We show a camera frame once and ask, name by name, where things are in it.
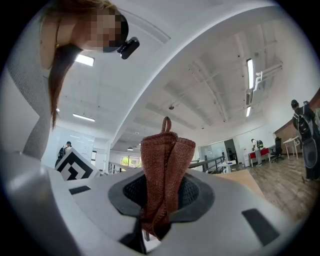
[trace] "black mesh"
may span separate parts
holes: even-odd
[[[135,202],[141,208],[147,203],[147,182],[146,176],[143,175],[140,178],[135,179],[123,188],[123,194]],[[186,177],[182,178],[181,185],[178,191],[178,209],[182,209],[192,202],[194,202],[199,196],[199,188],[192,181]]]

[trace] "linear light fixture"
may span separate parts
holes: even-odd
[[[250,115],[250,111],[251,111],[251,106],[248,106],[246,108],[246,117],[248,117]]]
[[[84,120],[88,120],[88,121],[91,121],[91,122],[95,122],[94,119],[88,118],[88,117],[85,117],[85,116],[82,116],[82,115],[73,114],[73,116],[76,117],[76,118],[81,118],[81,119],[84,119]]]
[[[92,67],[94,65],[95,59],[88,56],[84,56],[82,54],[78,54],[75,61]]]
[[[249,89],[254,87],[254,61],[250,58],[246,61],[248,68]]]

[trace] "wood panel wall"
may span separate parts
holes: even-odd
[[[310,101],[310,107],[314,111],[317,108],[320,108],[320,89],[317,91],[315,96]],[[292,124],[292,120],[282,126],[279,130],[275,131],[275,136],[282,139],[282,142],[289,140],[292,137],[298,136],[297,130],[295,129],[294,125]],[[302,150],[297,148],[298,154],[302,154]],[[288,148],[288,152],[292,154],[292,148]],[[286,146],[282,144],[282,154],[287,154]]]

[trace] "brown hair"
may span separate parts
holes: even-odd
[[[106,8],[117,9],[108,0],[56,0],[52,7],[47,10],[46,15],[86,14],[94,10],[103,10]],[[56,109],[65,76],[81,51],[82,49],[71,43],[58,47],[55,50],[48,79],[52,128],[56,125]]]

